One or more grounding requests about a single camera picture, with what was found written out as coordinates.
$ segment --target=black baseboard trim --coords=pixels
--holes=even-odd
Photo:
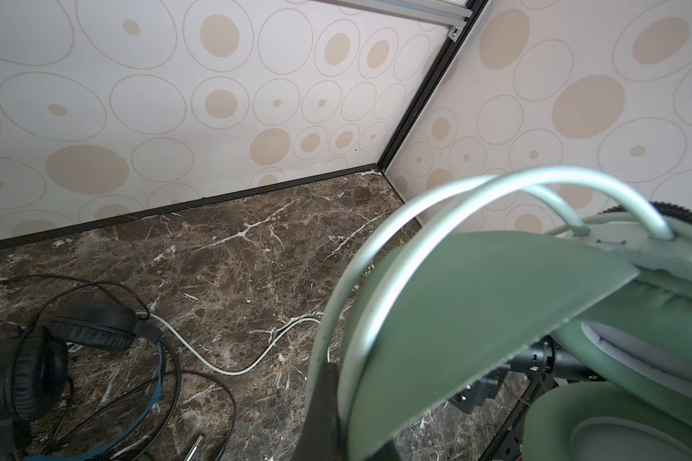
[[[418,116],[420,116],[431,95],[433,95],[433,92],[438,87],[443,74],[446,73],[446,70],[448,70],[449,66],[454,61],[454,57],[459,52],[462,44],[469,36],[472,27],[474,27],[474,24],[477,22],[488,3],[489,0],[468,0],[466,2],[466,7],[471,9],[471,17],[467,20],[466,27],[461,31],[456,42],[452,41],[450,38],[447,38],[446,41],[443,42],[443,46],[438,52],[436,59],[433,61],[433,65],[431,65],[423,82],[418,87],[418,91],[415,92],[413,100],[407,107],[405,114],[403,114],[395,132],[392,134],[392,137],[389,138],[387,147],[384,148],[377,162],[379,171],[384,172],[388,169],[389,164],[393,161],[395,155],[397,155],[400,146],[405,141],[410,130],[413,129],[413,125],[418,121]]]
[[[44,232],[37,232],[35,234],[21,235],[19,237],[12,237],[0,240],[0,250],[13,248],[20,245],[34,244],[42,240],[51,240],[53,238],[65,237],[67,235],[78,234],[80,232],[85,232],[93,229],[100,229],[101,227],[116,226],[118,224],[125,224],[133,221],[138,221],[144,217],[164,215],[167,213],[174,213],[178,211],[183,211],[185,209],[205,207],[206,205],[219,204],[224,201],[237,200],[239,198],[246,198],[251,196],[258,196],[259,194],[264,194],[267,192],[274,192],[275,190],[287,189],[288,187],[301,186],[303,184],[310,184],[317,181],[323,181],[325,179],[339,178],[340,176],[347,176],[355,172],[365,172],[365,171],[377,171],[378,166],[376,163],[371,163],[363,165],[360,167],[348,168],[347,170],[325,172],[320,175],[306,176],[300,179],[293,179],[291,181],[278,182],[277,184],[269,184],[268,186],[256,187],[254,189],[244,189],[238,192],[231,192],[227,194],[222,194],[219,196],[203,197],[197,200],[185,201],[180,204],[167,205],[166,207],[157,207],[151,209],[144,209],[139,212],[130,213],[128,215],[106,217],[98,221],[89,221],[87,223],[74,224],[72,226],[59,227],[58,229],[51,229]]]

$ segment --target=black gear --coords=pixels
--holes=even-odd
[[[673,217],[674,219],[678,219],[679,221],[684,221],[692,225],[692,210],[689,208],[668,204],[664,201],[653,201],[651,202],[651,205],[653,205],[654,208],[664,216]],[[625,207],[618,205],[617,207],[608,208],[601,211],[600,214],[602,215],[604,213],[617,213],[625,211],[627,211]]]

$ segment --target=wall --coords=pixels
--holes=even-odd
[[[308,0],[0,0],[0,239],[373,163],[446,31]]]
[[[692,208],[692,0],[494,0],[452,66],[388,170],[404,198],[563,164]],[[552,188],[583,216],[614,204]],[[461,229],[561,224],[540,205],[515,194]]]

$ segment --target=black ear cushion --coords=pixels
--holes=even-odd
[[[101,329],[82,322],[53,318],[52,336],[78,345],[96,347],[113,352],[128,350],[136,335],[120,330]]]
[[[13,363],[12,409],[19,420],[33,421],[51,411],[67,378],[66,344],[50,337],[43,325],[27,333]]]

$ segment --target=metal bracket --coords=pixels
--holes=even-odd
[[[454,26],[451,28],[449,31],[449,40],[456,42],[459,39],[459,35],[461,35],[461,31],[464,30],[463,27],[459,26]]]

